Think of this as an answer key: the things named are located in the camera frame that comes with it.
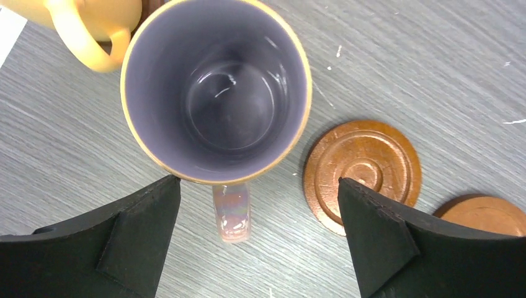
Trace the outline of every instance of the wooden coaster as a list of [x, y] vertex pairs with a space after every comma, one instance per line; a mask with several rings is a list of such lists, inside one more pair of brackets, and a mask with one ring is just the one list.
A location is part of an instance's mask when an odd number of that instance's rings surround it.
[[461, 196], [444, 204], [434, 215], [477, 230], [526, 236], [526, 214], [498, 197]]
[[345, 236], [338, 206], [338, 178], [352, 178], [386, 197], [414, 206], [422, 171], [415, 149], [387, 124], [361, 120], [342, 124], [318, 140], [303, 173], [312, 212], [328, 229]]
[[[131, 32], [131, 36], [135, 35], [139, 26], [159, 7], [163, 6], [165, 0], [142, 0], [143, 1], [143, 11], [141, 13], [141, 19], [137, 27]], [[99, 45], [104, 48], [107, 52], [111, 49], [112, 42], [99, 42]]]

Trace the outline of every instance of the iridescent mug handle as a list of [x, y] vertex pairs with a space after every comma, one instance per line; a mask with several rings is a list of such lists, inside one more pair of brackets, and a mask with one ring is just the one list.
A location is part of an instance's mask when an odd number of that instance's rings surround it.
[[224, 242], [236, 243], [250, 237], [250, 196], [246, 183], [212, 186], [217, 230]]

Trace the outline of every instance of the yellow mug handle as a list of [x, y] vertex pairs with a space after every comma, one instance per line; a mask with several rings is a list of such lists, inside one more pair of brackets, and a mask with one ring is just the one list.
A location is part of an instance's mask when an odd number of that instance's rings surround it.
[[116, 70], [122, 65], [130, 44], [130, 29], [99, 24], [112, 41], [111, 54], [108, 55], [87, 31], [80, 17], [79, 7], [83, 4], [84, 0], [48, 0], [45, 6], [58, 35], [80, 62], [101, 73]]

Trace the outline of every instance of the table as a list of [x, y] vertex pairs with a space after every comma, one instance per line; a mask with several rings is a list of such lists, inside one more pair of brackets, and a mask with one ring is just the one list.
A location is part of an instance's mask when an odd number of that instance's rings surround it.
[[[345, 238], [317, 222], [301, 169], [315, 140], [354, 119], [406, 134], [417, 209], [483, 193], [526, 210], [526, 4], [518, 0], [268, 0], [310, 59], [310, 121], [253, 181], [252, 238], [222, 243], [208, 187], [182, 183], [158, 297], [360, 297]], [[340, 57], [336, 56], [341, 46]], [[0, 69], [0, 233], [87, 212], [166, 175], [123, 116], [119, 72], [93, 73], [28, 23]]]

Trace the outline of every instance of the yellow mug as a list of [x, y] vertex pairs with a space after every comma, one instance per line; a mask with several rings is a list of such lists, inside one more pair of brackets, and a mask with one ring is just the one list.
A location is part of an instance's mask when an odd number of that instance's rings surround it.
[[[141, 0], [0, 0], [0, 6], [54, 28], [80, 62], [101, 73], [120, 68], [142, 12]], [[97, 41], [111, 41], [111, 53]]]

